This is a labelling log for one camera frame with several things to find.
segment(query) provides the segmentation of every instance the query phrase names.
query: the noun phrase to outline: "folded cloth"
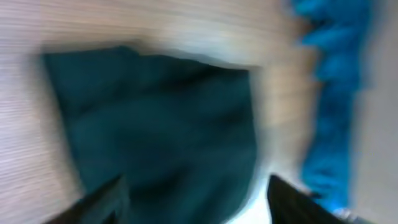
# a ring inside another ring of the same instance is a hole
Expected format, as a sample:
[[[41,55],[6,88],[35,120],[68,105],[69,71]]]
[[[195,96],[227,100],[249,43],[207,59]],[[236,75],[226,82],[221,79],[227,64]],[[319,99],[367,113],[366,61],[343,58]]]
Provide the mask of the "folded cloth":
[[[88,193],[126,177],[132,223],[221,223],[255,169],[249,72],[127,47],[44,53]]]

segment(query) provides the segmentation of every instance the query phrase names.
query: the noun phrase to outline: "wooden surface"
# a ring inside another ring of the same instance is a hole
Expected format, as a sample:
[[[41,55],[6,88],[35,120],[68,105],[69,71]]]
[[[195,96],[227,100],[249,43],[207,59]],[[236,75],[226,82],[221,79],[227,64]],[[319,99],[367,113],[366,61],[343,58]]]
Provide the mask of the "wooden surface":
[[[298,47],[303,24],[283,2],[0,0],[0,223],[40,223],[80,196],[54,99],[31,61],[43,45],[140,40],[261,68],[253,86],[264,164],[295,181],[314,53]]]

